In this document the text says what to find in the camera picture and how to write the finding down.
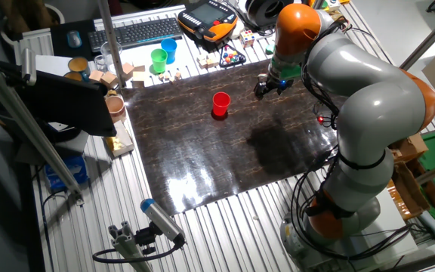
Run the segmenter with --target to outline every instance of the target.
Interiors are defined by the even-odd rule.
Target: computer mouse
[[[82,39],[80,38],[80,33],[76,30],[69,31],[66,34],[66,41],[68,46],[71,48],[79,48],[82,46]]]

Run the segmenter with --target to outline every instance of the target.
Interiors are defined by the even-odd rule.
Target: blue cup
[[[167,52],[167,64],[171,64],[175,60],[175,50],[177,43],[173,39],[165,39],[160,42],[160,46]]]

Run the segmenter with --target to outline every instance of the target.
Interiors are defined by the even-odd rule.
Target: black monitor
[[[21,66],[0,61],[0,67],[5,73],[21,76]],[[39,123],[59,122],[96,136],[116,135],[103,97],[106,88],[101,84],[78,82],[38,71],[34,86],[15,89]],[[4,112],[0,103],[0,113]]]

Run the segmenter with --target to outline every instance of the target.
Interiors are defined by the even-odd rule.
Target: orange cup
[[[113,122],[125,121],[127,114],[125,113],[124,100],[120,96],[110,96],[105,100],[105,103]]]

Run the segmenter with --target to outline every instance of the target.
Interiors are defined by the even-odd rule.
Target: gray robot arm segment
[[[427,118],[427,105],[422,90],[407,74],[368,54],[341,33],[316,43],[307,68],[320,88],[350,97],[337,118],[338,148],[343,157],[323,186],[337,207],[354,212],[338,223],[341,235],[350,235],[375,220],[369,214],[378,216],[372,210],[380,209],[369,204],[392,175],[393,157],[387,145],[417,133]],[[370,168],[352,165],[375,163]],[[364,206],[370,213],[363,211]],[[313,223],[320,220],[313,216],[309,220],[320,235],[337,238]]]

